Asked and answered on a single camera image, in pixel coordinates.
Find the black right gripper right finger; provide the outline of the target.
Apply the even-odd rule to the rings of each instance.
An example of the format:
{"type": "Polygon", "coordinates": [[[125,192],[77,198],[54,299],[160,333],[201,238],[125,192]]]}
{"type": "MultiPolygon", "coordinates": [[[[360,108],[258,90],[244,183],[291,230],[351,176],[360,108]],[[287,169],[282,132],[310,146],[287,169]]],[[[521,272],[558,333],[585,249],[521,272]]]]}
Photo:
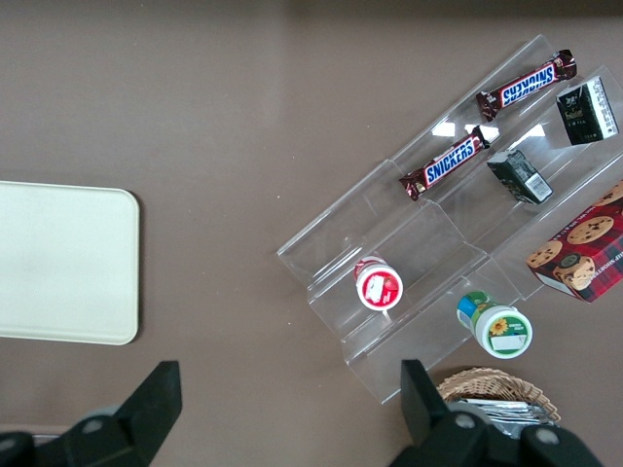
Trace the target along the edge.
{"type": "Polygon", "coordinates": [[[529,426],[518,440],[466,411],[451,411],[419,360],[401,362],[401,410],[412,444],[392,466],[598,466],[572,432],[529,426]]]}

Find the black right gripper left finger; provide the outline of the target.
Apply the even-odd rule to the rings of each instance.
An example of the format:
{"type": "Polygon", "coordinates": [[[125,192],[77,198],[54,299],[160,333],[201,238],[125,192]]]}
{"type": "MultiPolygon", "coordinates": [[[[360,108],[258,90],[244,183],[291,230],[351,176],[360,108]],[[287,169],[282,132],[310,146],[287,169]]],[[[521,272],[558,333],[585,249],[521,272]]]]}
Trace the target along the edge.
{"type": "Polygon", "coordinates": [[[112,413],[77,422],[41,445],[25,431],[1,435],[3,466],[148,466],[181,414],[180,366],[163,361],[112,413]]]}

